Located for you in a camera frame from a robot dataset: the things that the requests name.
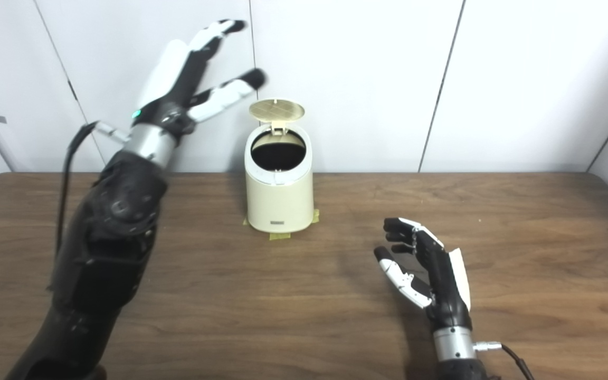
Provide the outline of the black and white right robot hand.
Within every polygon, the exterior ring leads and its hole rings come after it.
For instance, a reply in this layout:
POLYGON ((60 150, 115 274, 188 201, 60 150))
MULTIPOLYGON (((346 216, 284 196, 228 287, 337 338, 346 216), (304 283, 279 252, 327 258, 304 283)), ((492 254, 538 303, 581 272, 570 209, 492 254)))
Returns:
POLYGON ((386 218, 386 240, 374 249, 378 264, 393 286, 413 305, 425 310, 432 330, 461 327, 472 330, 470 284, 461 250, 447 252, 427 227, 405 218, 386 218), (427 272, 423 281, 399 264, 394 253, 408 253, 427 272))

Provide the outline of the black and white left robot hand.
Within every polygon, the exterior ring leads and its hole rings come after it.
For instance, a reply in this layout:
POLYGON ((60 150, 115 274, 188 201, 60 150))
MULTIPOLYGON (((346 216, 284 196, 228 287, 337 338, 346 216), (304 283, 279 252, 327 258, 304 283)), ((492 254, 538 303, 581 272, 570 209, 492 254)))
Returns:
POLYGON ((189 42, 170 41, 140 94, 133 127, 161 128, 179 145, 196 125, 259 90, 266 82, 259 68, 205 91, 197 90, 222 41, 245 27, 244 20, 224 19, 198 31, 189 42))

